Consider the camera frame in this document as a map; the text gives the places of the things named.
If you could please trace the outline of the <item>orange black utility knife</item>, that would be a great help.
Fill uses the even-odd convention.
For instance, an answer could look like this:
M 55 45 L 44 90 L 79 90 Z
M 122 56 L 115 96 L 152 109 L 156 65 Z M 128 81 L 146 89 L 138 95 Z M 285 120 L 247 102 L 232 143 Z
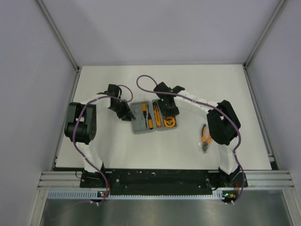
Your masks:
M 154 113 L 155 113 L 155 120 L 157 127 L 162 127 L 160 111 L 157 103 L 153 103 Z

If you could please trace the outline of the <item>orange tape measure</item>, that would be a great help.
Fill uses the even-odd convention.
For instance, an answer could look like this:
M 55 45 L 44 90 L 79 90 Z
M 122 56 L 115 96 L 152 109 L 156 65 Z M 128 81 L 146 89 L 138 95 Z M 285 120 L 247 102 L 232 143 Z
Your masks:
M 173 117 L 173 116 L 166 117 L 164 119 L 164 125 L 167 128 L 173 128 L 173 127 L 175 127 L 176 126 L 176 119 L 175 119 L 175 117 Z

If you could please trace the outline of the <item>grey plastic tool case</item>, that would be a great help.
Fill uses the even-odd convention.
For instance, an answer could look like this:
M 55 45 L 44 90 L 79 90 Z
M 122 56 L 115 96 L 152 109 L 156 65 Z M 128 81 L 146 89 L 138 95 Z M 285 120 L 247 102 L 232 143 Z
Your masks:
M 136 117 L 135 120 L 132 120 L 132 132 L 136 135 L 138 134 L 144 134 L 144 133 L 150 133 L 150 132 L 154 132 L 155 130 L 157 131 L 165 131 L 165 130 L 171 130 L 171 129 L 176 129 L 178 127 L 178 123 L 176 120 L 176 126 L 173 128 L 167 128 L 164 125 L 164 119 L 166 117 L 164 117 L 160 111 L 160 117 L 161 117 L 161 122 L 162 122 L 162 127 L 157 127 L 156 125 L 156 120 L 155 120 L 155 113 L 154 113 L 154 108 L 153 108 L 153 103 L 157 103 L 159 99 L 155 99 L 152 101 L 140 101 L 140 102 L 134 102 L 130 104 L 130 109 L 132 111 L 132 113 L 134 114 L 134 116 Z M 145 120 L 144 120 L 144 116 L 143 116 L 143 111 L 142 111 L 142 103 L 146 103 L 146 105 L 149 105 L 149 111 L 152 117 L 152 121 L 153 121 L 153 129 L 149 129 L 148 126 L 148 111 L 147 111 L 147 106 L 146 106 L 146 111 L 147 111 L 147 115 L 146 115 L 146 119 L 147 119 L 147 128 L 145 127 Z

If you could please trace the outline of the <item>orange black screwdriver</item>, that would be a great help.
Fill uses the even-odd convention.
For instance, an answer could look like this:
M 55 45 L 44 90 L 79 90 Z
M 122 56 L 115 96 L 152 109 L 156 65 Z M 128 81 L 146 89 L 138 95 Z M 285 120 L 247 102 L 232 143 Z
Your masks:
M 153 121 L 152 121 L 151 113 L 149 111 L 149 105 L 147 105 L 147 111 L 148 111 L 148 126 L 149 126 L 149 129 L 153 129 L 154 126 L 153 126 Z
M 144 116 L 144 120 L 145 120 L 145 127 L 147 128 L 147 119 L 146 119 L 147 111 L 146 111 L 146 103 L 142 103 L 142 111 L 143 111 L 143 116 Z

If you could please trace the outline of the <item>orange handled pliers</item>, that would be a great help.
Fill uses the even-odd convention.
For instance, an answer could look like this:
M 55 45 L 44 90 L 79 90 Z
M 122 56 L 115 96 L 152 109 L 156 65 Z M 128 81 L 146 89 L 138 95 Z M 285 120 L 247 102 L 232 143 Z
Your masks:
M 202 126 L 201 140 L 200 140 L 201 149 L 204 153 L 207 152 L 210 143 L 211 143 L 211 135 L 210 135 L 210 132 L 209 132 L 209 128 L 206 124 L 204 124 Z

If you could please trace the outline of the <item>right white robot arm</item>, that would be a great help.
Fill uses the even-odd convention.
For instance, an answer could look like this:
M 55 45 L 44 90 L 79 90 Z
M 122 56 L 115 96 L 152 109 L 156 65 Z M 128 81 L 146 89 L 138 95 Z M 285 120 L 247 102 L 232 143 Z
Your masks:
M 233 150 L 239 143 L 238 130 L 241 124 L 229 101 L 212 102 L 193 95 L 185 88 L 176 86 L 169 88 L 164 82 L 159 83 L 153 90 L 159 97 L 158 106 L 162 116 L 177 116 L 179 108 L 190 110 L 206 120 L 211 139 L 216 142 L 220 155 L 220 182 L 231 186 L 236 182 L 234 172 L 238 163 Z

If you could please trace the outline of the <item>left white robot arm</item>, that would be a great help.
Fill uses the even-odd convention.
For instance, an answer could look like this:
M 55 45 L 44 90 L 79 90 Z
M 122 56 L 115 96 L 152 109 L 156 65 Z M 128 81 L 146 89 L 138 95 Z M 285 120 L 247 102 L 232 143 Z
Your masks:
M 125 85 L 109 84 L 104 92 L 99 92 L 82 102 L 69 103 L 67 110 L 64 134 L 82 156 L 85 164 L 84 170 L 92 173 L 90 181 L 98 187 L 106 183 L 107 176 L 103 170 L 103 161 L 93 142 L 97 132 L 97 114 L 109 109 L 115 112 L 122 121 L 135 119 L 128 105 L 133 100 L 133 93 L 129 91 L 131 94 L 129 100 L 122 99 L 122 87 L 129 89 Z

